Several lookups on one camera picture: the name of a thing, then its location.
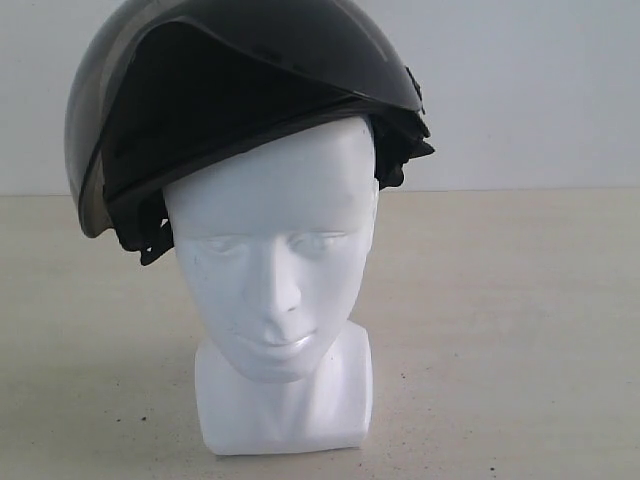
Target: white backdrop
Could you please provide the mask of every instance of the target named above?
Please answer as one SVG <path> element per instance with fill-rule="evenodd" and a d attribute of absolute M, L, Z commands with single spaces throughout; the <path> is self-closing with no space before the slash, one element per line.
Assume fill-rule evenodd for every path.
<path fill-rule="evenodd" d="M 120 3 L 2 0 L 0 194 L 68 192 L 67 93 Z M 438 152 L 410 164 L 404 188 L 640 185 L 640 1 L 358 3 L 426 93 Z"/>

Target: table surface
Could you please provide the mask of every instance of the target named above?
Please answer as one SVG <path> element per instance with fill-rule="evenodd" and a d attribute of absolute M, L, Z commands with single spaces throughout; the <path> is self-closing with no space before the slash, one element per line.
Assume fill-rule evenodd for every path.
<path fill-rule="evenodd" d="M 640 190 L 384 193 L 359 450 L 218 458 L 173 255 L 0 198 L 0 478 L 640 478 Z"/>

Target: mannequin eye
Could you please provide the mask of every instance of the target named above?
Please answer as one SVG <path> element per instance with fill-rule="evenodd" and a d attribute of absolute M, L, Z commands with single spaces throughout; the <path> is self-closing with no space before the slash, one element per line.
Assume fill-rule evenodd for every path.
<path fill-rule="evenodd" d="M 242 248 L 244 241 L 240 236 L 220 236 L 207 239 L 205 245 L 217 255 L 231 255 Z"/>
<path fill-rule="evenodd" d="M 291 238 L 289 245 L 303 253 L 318 254 L 330 250 L 346 236 L 343 232 L 303 233 Z"/>

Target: mannequin lips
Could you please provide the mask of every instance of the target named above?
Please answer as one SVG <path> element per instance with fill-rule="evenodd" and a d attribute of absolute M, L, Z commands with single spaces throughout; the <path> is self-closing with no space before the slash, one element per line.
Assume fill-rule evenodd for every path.
<path fill-rule="evenodd" d="M 296 340 L 295 342 L 286 343 L 286 344 L 273 344 L 267 342 L 256 342 L 254 340 L 250 340 L 241 335 L 236 335 L 238 339 L 249 349 L 251 352 L 260 357 L 269 357 L 276 360 L 287 360 L 291 357 L 299 354 L 305 346 L 311 342 L 315 335 L 315 331 L 310 334 Z"/>

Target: mannequin face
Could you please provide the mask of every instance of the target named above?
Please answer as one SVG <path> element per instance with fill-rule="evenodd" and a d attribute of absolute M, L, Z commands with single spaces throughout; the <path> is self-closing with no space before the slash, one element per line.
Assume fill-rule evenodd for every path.
<path fill-rule="evenodd" d="M 165 190 L 175 250 L 214 343 L 245 377 L 311 374 L 360 290 L 378 200 L 362 118 L 307 130 Z"/>

